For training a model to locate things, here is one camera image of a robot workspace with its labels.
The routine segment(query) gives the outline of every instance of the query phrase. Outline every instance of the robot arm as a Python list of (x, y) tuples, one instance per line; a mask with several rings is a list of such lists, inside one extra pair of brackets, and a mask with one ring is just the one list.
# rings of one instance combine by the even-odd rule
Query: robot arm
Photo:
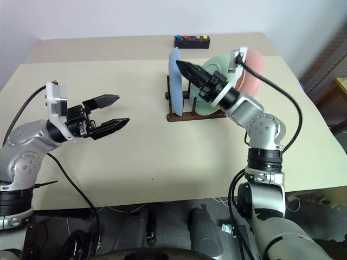
[(0, 230), (25, 224), (33, 212), (31, 199), (44, 156), (65, 141), (94, 140), (124, 127), (129, 118), (112, 119), (97, 127), (89, 119), (92, 110), (119, 99), (102, 95), (72, 108), (67, 107), (66, 89), (47, 83), (49, 120), (25, 123), (14, 129), (0, 152)]
[(285, 219), (284, 174), (280, 144), (285, 125), (275, 116), (264, 113), (252, 97), (234, 86), (243, 68), (247, 48), (232, 52), (232, 81), (215, 71), (210, 75), (202, 67), (176, 61), (182, 75), (200, 89), (200, 96), (212, 106), (219, 105), (226, 115), (243, 127), (250, 138), (248, 164), (237, 195), (236, 208), (252, 226), (261, 259), (330, 259), (324, 250), (294, 222)]

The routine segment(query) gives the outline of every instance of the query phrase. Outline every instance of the table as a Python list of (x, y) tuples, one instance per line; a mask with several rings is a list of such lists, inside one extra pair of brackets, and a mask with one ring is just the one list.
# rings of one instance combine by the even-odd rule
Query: table
[[(344, 78), (336, 78), (332, 83), (332, 88), (327, 91), (317, 102), (317, 108), (321, 110), (327, 106), (334, 98), (341, 96), (347, 102), (347, 84)], [(343, 120), (338, 125), (331, 128), (333, 135), (338, 135), (343, 130), (347, 129), (347, 119)]]
[[(0, 92), (1, 136), (24, 100), (46, 82), (58, 80), (67, 86), (70, 107), (101, 94), (118, 94), (121, 98), (113, 106), (95, 110), (91, 117), (98, 124), (130, 117), (122, 130), (97, 141), (64, 143), (52, 152), (95, 206), (226, 196), (232, 177), (247, 163), (245, 131), (227, 118), (167, 122), (166, 75), (172, 46), (173, 36), (41, 42)], [(182, 50), (181, 58), (203, 64), (239, 46), (263, 54), (266, 77), (288, 91), (303, 111), (301, 134), (284, 154), (286, 191), (347, 185), (346, 154), (262, 34), (211, 35), (209, 50)], [(298, 123), (294, 106), (265, 84), (255, 98), (286, 124), (286, 144)], [(44, 103), (42, 93), (18, 124), (46, 119)], [(88, 206), (45, 158), (37, 182), (52, 180), (59, 182), (34, 191), (34, 209)]]

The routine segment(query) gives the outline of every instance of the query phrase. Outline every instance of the blue plate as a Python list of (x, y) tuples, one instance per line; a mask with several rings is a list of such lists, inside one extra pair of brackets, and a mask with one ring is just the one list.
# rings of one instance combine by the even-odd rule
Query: blue plate
[(169, 56), (169, 77), (170, 77), (170, 95), (172, 111), (182, 116), (183, 114), (183, 94), (182, 94), (182, 75), (179, 71), (176, 61), (179, 60), (179, 50), (176, 47)]

